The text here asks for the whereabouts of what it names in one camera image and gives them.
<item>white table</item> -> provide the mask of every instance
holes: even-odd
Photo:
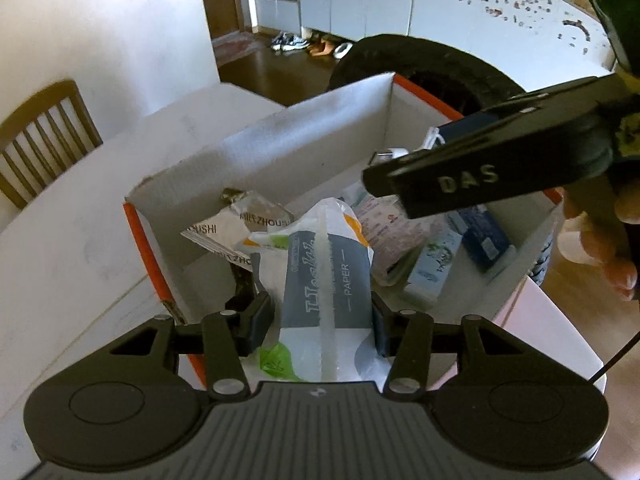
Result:
[[[0,479],[36,463],[22,427],[28,393],[163,310],[122,209],[127,193],[281,109],[228,84],[190,94],[89,154],[0,234]]]

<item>metal screw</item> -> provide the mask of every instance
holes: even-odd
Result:
[[[411,377],[400,377],[389,383],[389,389],[395,394],[414,394],[420,389],[420,383]]]
[[[220,395],[237,395],[244,390],[244,383],[238,379],[220,379],[213,383],[212,389]]]

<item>doormat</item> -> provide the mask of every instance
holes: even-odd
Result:
[[[225,34],[221,38],[211,41],[213,52],[216,54],[216,64],[224,64],[248,56],[253,52],[262,50],[269,46],[268,38],[252,34],[250,32],[232,32]]]

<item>wooden chair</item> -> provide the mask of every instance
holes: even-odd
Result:
[[[0,191],[23,209],[101,144],[76,83],[53,83],[0,124]]]

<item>black tire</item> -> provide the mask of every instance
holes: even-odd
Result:
[[[524,92],[507,75],[471,54],[393,34],[355,43],[335,67],[328,90],[385,72],[399,73],[465,116]],[[552,245],[553,233],[529,273],[538,285],[545,279]]]

